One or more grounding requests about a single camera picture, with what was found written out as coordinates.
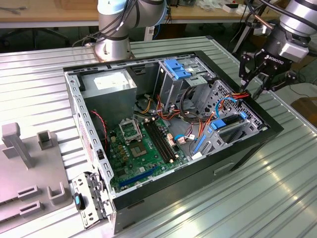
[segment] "ram slot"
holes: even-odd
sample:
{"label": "ram slot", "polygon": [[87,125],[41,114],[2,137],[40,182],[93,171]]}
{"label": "ram slot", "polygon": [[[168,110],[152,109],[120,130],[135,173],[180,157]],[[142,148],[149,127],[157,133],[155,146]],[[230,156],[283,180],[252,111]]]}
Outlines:
{"label": "ram slot", "polygon": [[145,123],[144,127],[148,132],[152,142],[154,143],[155,147],[159,151],[160,155],[162,156],[164,162],[170,163],[170,160],[175,160],[175,155],[168,145],[167,141],[162,136],[160,130],[157,128],[155,123]]}

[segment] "blue plastic clip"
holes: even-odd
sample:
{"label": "blue plastic clip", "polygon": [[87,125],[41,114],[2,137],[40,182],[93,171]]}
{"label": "blue plastic clip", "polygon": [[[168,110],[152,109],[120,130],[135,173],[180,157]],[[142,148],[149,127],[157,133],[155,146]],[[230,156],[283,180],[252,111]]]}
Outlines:
{"label": "blue plastic clip", "polygon": [[248,118],[248,115],[245,112],[241,112],[240,116],[243,118],[243,120],[245,120],[246,118]]}
{"label": "blue plastic clip", "polygon": [[219,120],[216,120],[216,121],[213,121],[211,123],[211,127],[214,129],[214,130],[217,130],[221,127],[224,127],[226,126],[226,123],[223,122],[223,120],[219,119]]}
{"label": "blue plastic clip", "polygon": [[188,73],[183,66],[175,59],[167,59],[164,61],[166,64],[166,67],[168,70],[174,74],[175,78],[183,79],[183,78],[189,78],[192,76],[192,74]]}

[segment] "metal table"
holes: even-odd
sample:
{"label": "metal table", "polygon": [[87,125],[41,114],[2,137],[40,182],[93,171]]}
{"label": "metal table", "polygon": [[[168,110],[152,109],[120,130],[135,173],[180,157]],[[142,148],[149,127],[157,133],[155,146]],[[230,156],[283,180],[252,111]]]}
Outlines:
{"label": "metal table", "polygon": [[[231,76],[238,61],[205,37],[132,43],[136,57],[203,50]],[[17,121],[21,137],[49,129],[58,141],[69,181],[88,169],[62,67],[94,63],[90,49],[0,55],[0,121]],[[253,82],[252,92],[258,87]],[[258,99],[284,131],[245,166],[130,227],[118,237],[316,237],[317,140],[314,129],[275,94]],[[85,231],[75,204],[0,237],[111,237],[107,222]]]}

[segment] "wooden table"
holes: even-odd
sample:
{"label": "wooden table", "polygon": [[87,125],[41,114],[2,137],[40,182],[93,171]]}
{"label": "wooden table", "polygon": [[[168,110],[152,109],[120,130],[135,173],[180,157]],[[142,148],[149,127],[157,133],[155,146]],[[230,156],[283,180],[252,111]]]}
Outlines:
{"label": "wooden table", "polygon": [[[58,0],[0,0],[2,7],[27,6],[21,15],[0,10],[0,28],[33,28],[63,26],[97,26],[96,10],[64,10]],[[266,20],[277,18],[278,14],[265,12]],[[197,6],[172,7],[172,23],[224,23],[238,22],[241,15],[222,9],[205,11]]]}

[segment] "black plastic latch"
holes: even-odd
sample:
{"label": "black plastic latch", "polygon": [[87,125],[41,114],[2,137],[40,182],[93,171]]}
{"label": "black plastic latch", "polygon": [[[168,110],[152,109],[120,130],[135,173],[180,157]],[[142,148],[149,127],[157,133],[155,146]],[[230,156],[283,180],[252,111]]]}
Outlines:
{"label": "black plastic latch", "polygon": [[81,193],[75,193],[74,198],[75,198],[75,204],[76,204],[77,210],[78,211],[84,210],[86,206],[84,203],[83,195],[81,195]]}

